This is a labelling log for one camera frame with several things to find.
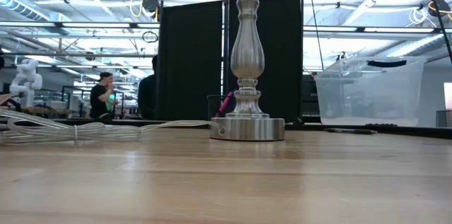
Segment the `coiled cable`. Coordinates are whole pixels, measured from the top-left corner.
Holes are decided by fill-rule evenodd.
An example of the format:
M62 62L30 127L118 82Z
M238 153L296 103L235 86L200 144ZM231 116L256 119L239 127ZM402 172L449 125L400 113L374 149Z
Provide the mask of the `coiled cable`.
M225 132L225 129L218 123L208 121L174 121L142 127L104 125L101 122L69 126L49 119L9 110L0 110L0 116L10 117L7 124L9 131L0 132L0 143L46 143L61 141L74 141L74 143L78 143L79 141L133 142L146 139L146 134L153 129L174 126L210 125L218 129L220 134ZM41 126L20 126L16 124L24 121Z

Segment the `man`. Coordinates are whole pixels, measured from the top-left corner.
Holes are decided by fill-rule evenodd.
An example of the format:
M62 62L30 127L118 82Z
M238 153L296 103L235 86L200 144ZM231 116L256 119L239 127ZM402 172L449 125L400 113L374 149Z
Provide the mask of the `man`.
M153 57L154 74L141 80L138 87L138 107L144 119L154 119L155 116L155 74L157 73L157 61L158 56L156 55Z
M109 117L111 104L117 105L117 100L110 100L110 94L113 92L113 74L109 72L102 72L100 74L99 84L91 89L91 118L106 118Z

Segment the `round metal base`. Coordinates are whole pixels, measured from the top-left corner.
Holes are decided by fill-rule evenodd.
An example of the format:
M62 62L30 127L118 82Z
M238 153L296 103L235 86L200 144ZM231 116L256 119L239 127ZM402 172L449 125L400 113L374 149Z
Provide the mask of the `round metal base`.
M210 128L210 137L235 141L278 141L284 140L284 119L271 118L212 118L225 128L220 134L217 128Z

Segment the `black pen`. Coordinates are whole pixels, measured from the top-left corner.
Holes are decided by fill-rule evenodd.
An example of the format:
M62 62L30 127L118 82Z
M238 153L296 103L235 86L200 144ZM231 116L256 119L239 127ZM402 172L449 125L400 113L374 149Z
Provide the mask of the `black pen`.
M351 133L351 134L361 134L361 135L373 135L377 134L377 131L373 131L370 129L335 129L335 128L329 128L326 129L326 131L331 133Z

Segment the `plastic storage bin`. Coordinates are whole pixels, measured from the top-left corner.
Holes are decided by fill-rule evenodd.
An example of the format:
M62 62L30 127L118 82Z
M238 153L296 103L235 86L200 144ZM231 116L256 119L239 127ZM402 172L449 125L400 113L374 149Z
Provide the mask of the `plastic storage bin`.
M354 57L316 76L323 124L416 126L424 57Z

